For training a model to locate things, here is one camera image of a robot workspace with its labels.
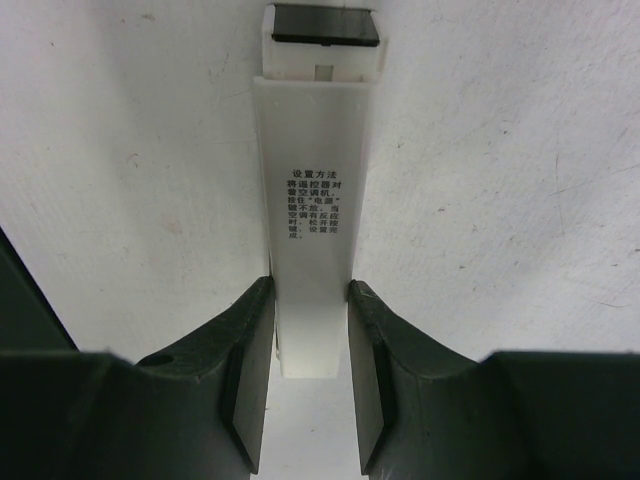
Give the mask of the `white remote control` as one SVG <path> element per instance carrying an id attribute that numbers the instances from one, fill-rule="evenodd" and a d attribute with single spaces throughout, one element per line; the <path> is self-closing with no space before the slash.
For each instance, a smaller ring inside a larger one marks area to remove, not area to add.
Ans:
<path id="1" fill-rule="evenodd" d="M 269 80 L 373 83 L 389 34 L 378 11 L 350 1 L 280 1 L 261 25 L 262 75 Z"/>

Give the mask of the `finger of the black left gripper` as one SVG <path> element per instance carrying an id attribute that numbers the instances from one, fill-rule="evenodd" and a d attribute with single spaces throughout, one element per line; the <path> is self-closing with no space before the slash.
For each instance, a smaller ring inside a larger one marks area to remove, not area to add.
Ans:
<path id="1" fill-rule="evenodd" d="M 1 350 L 78 350 L 4 231 L 1 231 Z"/>

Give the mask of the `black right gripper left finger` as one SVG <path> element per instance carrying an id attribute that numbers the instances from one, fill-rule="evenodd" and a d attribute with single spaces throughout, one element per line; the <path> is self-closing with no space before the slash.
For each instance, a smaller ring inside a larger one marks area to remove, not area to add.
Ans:
<path id="1" fill-rule="evenodd" d="M 247 479 L 259 469 L 275 287 L 137 363 L 3 351 L 5 479 Z"/>

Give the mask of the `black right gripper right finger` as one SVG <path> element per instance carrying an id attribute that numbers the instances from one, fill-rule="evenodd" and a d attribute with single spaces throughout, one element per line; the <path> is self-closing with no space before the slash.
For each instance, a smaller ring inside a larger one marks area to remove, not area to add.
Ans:
<path id="1" fill-rule="evenodd" d="M 362 473 L 371 479 L 635 479 L 639 358 L 499 351 L 473 361 L 348 289 Z"/>

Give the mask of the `white battery cover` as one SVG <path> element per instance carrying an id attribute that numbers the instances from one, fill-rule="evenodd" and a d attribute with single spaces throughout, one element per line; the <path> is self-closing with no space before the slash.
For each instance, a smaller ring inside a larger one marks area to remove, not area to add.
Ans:
<path id="1" fill-rule="evenodd" d="M 254 80 L 280 371 L 336 377 L 362 210 L 373 88 Z"/>

